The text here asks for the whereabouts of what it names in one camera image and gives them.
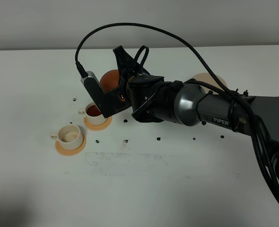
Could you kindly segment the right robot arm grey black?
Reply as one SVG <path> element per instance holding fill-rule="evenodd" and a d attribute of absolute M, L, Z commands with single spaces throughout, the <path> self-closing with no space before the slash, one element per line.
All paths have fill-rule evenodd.
<path fill-rule="evenodd" d="M 166 82 L 152 76 L 119 46 L 114 49 L 119 88 L 138 122 L 170 121 L 186 126 L 211 123 L 252 138 L 259 137 L 261 153 L 279 174 L 279 97 L 250 96 L 190 79 Z"/>

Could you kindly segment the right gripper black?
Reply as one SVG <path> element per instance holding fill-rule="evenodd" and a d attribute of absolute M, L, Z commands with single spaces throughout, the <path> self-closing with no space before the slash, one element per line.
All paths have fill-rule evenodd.
<path fill-rule="evenodd" d="M 132 106 L 132 117 L 138 122 L 177 123 L 174 100 L 177 96 L 177 81 L 165 82 L 163 76 L 150 75 L 143 67 L 149 53 L 141 46 L 131 57 L 122 46 L 113 49 L 120 75 L 119 87 Z"/>

